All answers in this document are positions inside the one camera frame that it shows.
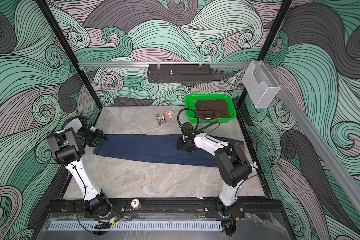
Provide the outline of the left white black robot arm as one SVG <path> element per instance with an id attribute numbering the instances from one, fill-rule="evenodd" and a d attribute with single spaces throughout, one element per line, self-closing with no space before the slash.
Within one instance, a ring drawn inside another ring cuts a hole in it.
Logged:
<path id="1" fill-rule="evenodd" d="M 104 191 L 94 182 L 86 167 L 85 145 L 96 147 L 100 140 L 107 140 L 104 132 L 88 126 L 88 119 L 82 115 L 69 118 L 62 128 L 47 137 L 52 157 L 56 164 L 63 165 L 73 176 L 83 195 L 85 210 L 100 218 L 108 217 L 112 204 Z"/>

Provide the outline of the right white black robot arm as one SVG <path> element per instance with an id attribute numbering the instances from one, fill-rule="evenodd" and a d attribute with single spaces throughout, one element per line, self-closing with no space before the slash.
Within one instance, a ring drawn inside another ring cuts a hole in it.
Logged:
<path id="1" fill-rule="evenodd" d="M 193 112 L 196 115 L 197 123 L 195 127 L 189 122 L 181 123 L 180 114 L 186 111 Z M 200 118 L 196 111 L 183 108 L 178 112 L 177 122 L 183 134 L 177 143 L 178 150 L 192 155 L 195 149 L 198 148 L 216 158 L 219 173 L 224 182 L 218 196 L 217 209 L 223 218 L 231 217 L 236 208 L 239 188 L 256 169 L 255 165 L 248 161 L 238 142 L 224 142 L 204 132 L 205 129 L 211 126 L 219 125 L 219 121 L 213 121 L 199 129 Z"/>

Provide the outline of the dark blue denim jeans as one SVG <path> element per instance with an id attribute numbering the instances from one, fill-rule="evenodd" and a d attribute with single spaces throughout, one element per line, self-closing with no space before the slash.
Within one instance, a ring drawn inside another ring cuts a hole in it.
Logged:
<path id="1" fill-rule="evenodd" d="M 192 154 L 177 149 L 182 134 L 134 135 L 111 134 L 100 140 L 93 153 L 107 158 L 131 160 L 146 163 L 218 167 L 214 152 L 195 148 Z"/>

